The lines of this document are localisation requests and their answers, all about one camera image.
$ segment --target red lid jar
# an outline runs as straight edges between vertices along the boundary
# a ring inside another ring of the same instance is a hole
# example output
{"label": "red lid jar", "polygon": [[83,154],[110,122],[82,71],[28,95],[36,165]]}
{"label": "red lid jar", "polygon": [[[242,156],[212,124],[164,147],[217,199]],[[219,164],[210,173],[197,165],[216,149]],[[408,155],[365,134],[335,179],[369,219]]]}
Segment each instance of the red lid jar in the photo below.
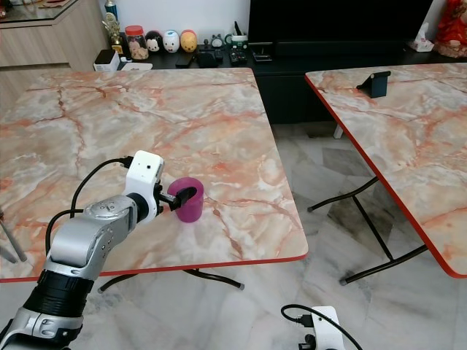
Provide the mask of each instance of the red lid jar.
{"label": "red lid jar", "polygon": [[143,27],[141,26],[128,26],[125,28],[126,35],[143,35]]}
{"label": "red lid jar", "polygon": [[149,57],[149,51],[144,38],[143,27],[128,26],[125,28],[126,40],[130,49],[131,58],[137,61],[145,60]]}

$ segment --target marble floor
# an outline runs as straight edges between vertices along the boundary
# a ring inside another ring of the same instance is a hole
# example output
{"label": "marble floor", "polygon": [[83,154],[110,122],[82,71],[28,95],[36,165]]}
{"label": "marble floor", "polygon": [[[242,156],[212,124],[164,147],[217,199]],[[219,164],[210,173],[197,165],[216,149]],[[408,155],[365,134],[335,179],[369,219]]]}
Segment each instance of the marble floor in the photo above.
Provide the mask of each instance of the marble floor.
{"label": "marble floor", "polygon": [[[206,270],[245,283],[244,291],[179,271],[142,274],[103,295],[94,290],[73,350],[295,350],[307,330],[280,316],[287,303],[334,306],[341,325],[365,350],[467,349],[467,280],[448,277],[429,252],[339,284],[346,273],[385,261],[352,201],[306,211],[372,177],[350,141],[333,139],[329,125],[278,125],[274,135],[306,231],[308,257]],[[421,244],[381,185],[359,198],[395,256]],[[33,287],[0,285],[0,324]],[[353,347],[346,343],[346,349]]]}

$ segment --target magenta cup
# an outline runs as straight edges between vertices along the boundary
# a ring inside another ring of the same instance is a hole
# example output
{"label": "magenta cup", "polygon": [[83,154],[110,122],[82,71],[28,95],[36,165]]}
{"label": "magenta cup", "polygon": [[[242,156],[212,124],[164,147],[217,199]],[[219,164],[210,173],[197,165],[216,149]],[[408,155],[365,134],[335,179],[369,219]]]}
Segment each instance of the magenta cup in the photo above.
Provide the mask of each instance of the magenta cup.
{"label": "magenta cup", "polygon": [[196,194],[190,198],[185,205],[175,210],[178,218],[183,222],[195,222],[203,213],[203,184],[193,177],[182,177],[172,182],[167,190],[170,195],[176,195],[179,191],[187,187],[196,188]]}

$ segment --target metal table leg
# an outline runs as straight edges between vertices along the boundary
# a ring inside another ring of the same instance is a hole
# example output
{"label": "metal table leg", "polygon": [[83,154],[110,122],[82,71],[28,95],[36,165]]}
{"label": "metal table leg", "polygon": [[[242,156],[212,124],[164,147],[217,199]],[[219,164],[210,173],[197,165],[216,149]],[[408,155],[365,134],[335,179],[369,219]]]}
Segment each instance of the metal table leg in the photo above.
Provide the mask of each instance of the metal table leg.
{"label": "metal table leg", "polygon": [[243,283],[239,283],[237,281],[234,281],[233,279],[228,279],[227,277],[224,276],[218,276],[218,275],[213,275],[211,273],[204,273],[201,272],[198,268],[194,270],[184,270],[184,272],[189,273],[190,275],[200,277],[202,279],[211,279],[213,281],[219,281],[223,282],[226,284],[230,284],[231,286],[234,286],[235,288],[238,288],[240,290],[243,290],[245,288],[245,285]]}
{"label": "metal table leg", "polygon": [[387,258],[389,259],[389,262],[387,262],[385,264],[379,265],[379,266],[377,266],[375,268],[370,268],[370,269],[368,269],[366,271],[363,271],[363,272],[360,272],[360,273],[356,273],[355,275],[352,275],[352,276],[346,276],[346,277],[342,278],[340,280],[340,283],[343,286],[346,285],[346,284],[352,283],[354,281],[357,281],[358,279],[362,279],[363,277],[370,276],[373,273],[380,272],[380,271],[386,270],[388,268],[392,268],[393,266],[397,266],[397,265],[403,263],[404,261],[412,259],[413,257],[416,257],[417,255],[419,255],[419,254],[421,254],[421,253],[428,250],[426,245],[422,245],[421,247],[416,248],[415,250],[411,251],[410,253],[407,253],[407,254],[403,255],[402,257],[398,257],[397,259],[394,259],[394,257],[391,254],[390,250],[386,246],[386,243],[383,241],[381,235],[379,234],[377,228],[374,226],[373,222],[371,221],[370,216],[366,213],[365,209],[362,207],[362,205],[360,204],[360,201],[357,199],[357,197],[355,197],[358,193],[363,192],[364,190],[366,190],[368,187],[372,186],[377,181],[378,181],[378,178],[374,177],[373,179],[371,179],[370,181],[368,181],[362,187],[356,189],[355,191],[349,192],[349,193],[347,193],[345,195],[338,195],[337,197],[329,198],[329,199],[327,199],[325,201],[322,201],[322,202],[320,202],[318,204],[315,204],[314,206],[310,206],[308,208],[308,212],[312,212],[312,211],[314,211],[314,210],[316,210],[316,209],[318,209],[318,208],[320,208],[322,206],[325,206],[326,204],[333,203],[333,202],[336,202],[336,201],[341,201],[342,199],[352,198],[355,205],[357,206],[358,210],[362,214],[364,220],[366,221],[366,223],[370,227],[371,232],[374,234],[375,238],[378,240],[379,245],[381,246],[382,250],[386,254]]}
{"label": "metal table leg", "polygon": [[[239,283],[237,281],[234,281],[233,279],[228,279],[227,277],[213,275],[213,274],[210,274],[210,273],[204,273],[204,272],[201,272],[198,268],[194,269],[194,270],[184,270],[184,272],[189,273],[190,275],[193,275],[193,276],[196,276],[196,277],[200,277],[202,279],[211,279],[213,281],[219,281],[219,282],[223,282],[223,283],[226,283],[226,284],[230,284],[231,286],[234,286],[235,288],[238,288],[240,290],[243,290],[245,288],[245,285],[243,283]],[[125,281],[126,279],[130,279],[131,277],[135,277],[137,274],[138,273],[117,276],[117,277],[111,279],[110,281],[108,281],[107,283],[103,284],[97,290],[97,292],[98,293],[103,293],[103,292],[105,292],[106,289],[109,289],[114,284],[116,284],[118,282],[121,282],[121,281]]]}
{"label": "metal table leg", "polygon": [[346,284],[352,283],[354,281],[357,281],[358,279],[362,279],[363,277],[367,277],[372,275],[373,273],[380,272],[383,270],[386,270],[388,268],[392,268],[393,266],[397,266],[404,261],[407,261],[409,259],[412,259],[413,257],[416,257],[419,254],[422,254],[423,252],[426,252],[428,250],[428,247],[426,245],[422,245],[419,248],[416,248],[415,250],[412,250],[410,253],[407,253],[405,255],[402,255],[401,257],[398,257],[397,259],[392,259],[390,262],[387,262],[385,264],[382,264],[380,266],[377,266],[375,268],[370,268],[366,271],[356,273],[355,275],[345,277],[340,280],[341,285],[345,286]]}
{"label": "metal table leg", "polygon": [[354,195],[357,195],[358,193],[363,192],[364,190],[366,190],[368,187],[372,186],[372,184],[374,184],[377,181],[378,181],[378,178],[375,176],[373,179],[371,179],[370,181],[368,181],[362,187],[356,189],[355,191],[349,192],[346,195],[338,195],[337,197],[332,197],[332,198],[326,199],[325,201],[322,201],[322,202],[320,202],[318,204],[310,206],[307,210],[308,210],[309,213],[311,213],[312,211],[314,211],[314,210],[316,210],[318,208],[321,208],[322,206],[325,206],[326,204],[341,201],[342,199],[353,197]]}

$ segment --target wooden cabinet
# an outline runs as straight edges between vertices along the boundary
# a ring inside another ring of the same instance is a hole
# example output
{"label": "wooden cabinet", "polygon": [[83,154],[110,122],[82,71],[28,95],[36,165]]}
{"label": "wooden cabinet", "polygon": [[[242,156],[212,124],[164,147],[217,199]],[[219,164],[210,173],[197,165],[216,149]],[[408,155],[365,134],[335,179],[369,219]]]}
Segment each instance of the wooden cabinet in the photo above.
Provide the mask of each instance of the wooden cabinet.
{"label": "wooden cabinet", "polygon": [[0,117],[40,75],[93,71],[109,48],[101,20],[98,0],[77,0],[53,19],[0,22]]}

